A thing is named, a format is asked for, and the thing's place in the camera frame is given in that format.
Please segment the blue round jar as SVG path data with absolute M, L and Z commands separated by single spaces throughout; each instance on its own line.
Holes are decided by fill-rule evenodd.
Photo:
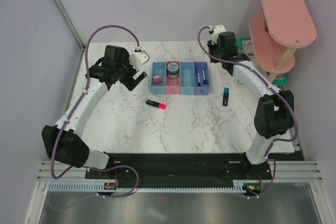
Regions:
M 167 77 L 171 80 L 175 80 L 179 77 L 180 65 L 178 62 L 169 62 L 166 66 Z

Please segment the pink eraser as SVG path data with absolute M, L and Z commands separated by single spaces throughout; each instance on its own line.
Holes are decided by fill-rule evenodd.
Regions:
M 154 76 L 152 78 L 152 81 L 153 81 L 153 84 L 154 85 L 158 85 L 158 84 L 161 84 L 162 83 L 162 78 L 160 76 Z

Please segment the black tip whiteboard marker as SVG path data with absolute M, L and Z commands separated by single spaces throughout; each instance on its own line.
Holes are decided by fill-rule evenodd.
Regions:
M 201 87 L 200 73 L 197 71 L 196 74 L 197 74 L 197 86 Z

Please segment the light blue storage bin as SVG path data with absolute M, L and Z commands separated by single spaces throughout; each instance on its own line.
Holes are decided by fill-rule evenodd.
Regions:
M 180 95 L 193 95 L 195 91 L 194 62 L 180 62 Z

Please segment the pink storage bin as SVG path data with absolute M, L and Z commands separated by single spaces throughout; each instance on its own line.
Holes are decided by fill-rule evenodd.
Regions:
M 169 62 L 178 62 L 180 65 L 179 61 L 167 61 L 166 66 Z M 179 73 L 179 77 L 175 80 L 169 79 L 166 73 L 165 89 L 166 89 L 166 94 L 180 94 L 180 73 Z

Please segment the blue cap black highlighter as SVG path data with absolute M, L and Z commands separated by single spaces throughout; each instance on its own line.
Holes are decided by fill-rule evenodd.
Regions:
M 223 90 L 223 106 L 228 106 L 228 98 L 229 98 L 229 88 L 225 87 Z

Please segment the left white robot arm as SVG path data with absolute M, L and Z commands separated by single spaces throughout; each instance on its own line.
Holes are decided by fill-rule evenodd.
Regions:
M 41 135 L 48 158 L 76 168 L 97 168 L 103 178 L 111 178 L 115 165 L 109 162 L 109 155 L 92 150 L 82 140 L 82 134 L 97 104 L 112 85 L 120 82 L 132 91 L 147 76 L 146 72 L 138 71 L 149 59 L 143 50 L 130 54 L 125 48 L 107 45 L 104 56 L 88 69 L 87 83 L 77 100 L 55 125 L 43 128 Z

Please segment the blue cap whiteboard marker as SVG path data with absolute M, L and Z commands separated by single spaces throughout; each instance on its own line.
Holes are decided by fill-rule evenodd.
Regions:
M 203 85 L 207 87 L 207 78 L 206 78 L 207 76 L 205 69 L 202 69 L 202 73 L 203 73 Z

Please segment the pink cap black highlighter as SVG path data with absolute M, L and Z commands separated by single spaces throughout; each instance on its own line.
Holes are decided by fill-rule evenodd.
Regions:
M 161 110 L 166 110 L 167 105 L 163 104 L 163 103 L 159 103 L 159 102 L 155 102 L 155 101 L 151 101 L 151 100 L 146 100 L 145 102 L 147 105 L 161 109 Z

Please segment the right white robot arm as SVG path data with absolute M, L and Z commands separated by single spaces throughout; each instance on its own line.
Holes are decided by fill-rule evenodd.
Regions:
M 238 52 L 236 36 L 224 26 L 209 27 L 211 40 L 207 42 L 211 62 L 219 62 L 231 76 L 242 83 L 258 100 L 254 116 L 256 136 L 246 151 L 248 159 L 240 166 L 241 174 L 248 179 L 259 173 L 275 142 L 292 142 L 287 132 L 297 128 L 294 99 L 291 91 L 283 91 L 267 80 L 250 58 Z

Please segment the purple storage bin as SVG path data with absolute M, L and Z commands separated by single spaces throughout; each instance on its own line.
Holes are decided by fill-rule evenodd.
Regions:
M 203 85 L 203 73 L 202 69 L 205 69 L 206 71 L 206 78 L 207 78 L 207 87 Z M 201 87 L 197 86 L 197 74 L 196 72 L 199 72 L 200 74 L 200 80 L 201 80 Z M 208 95 L 211 90 L 211 81 L 209 78 L 209 70 L 208 70 L 208 64 L 207 62 L 194 62 L 194 72 L 195 72 L 195 95 Z

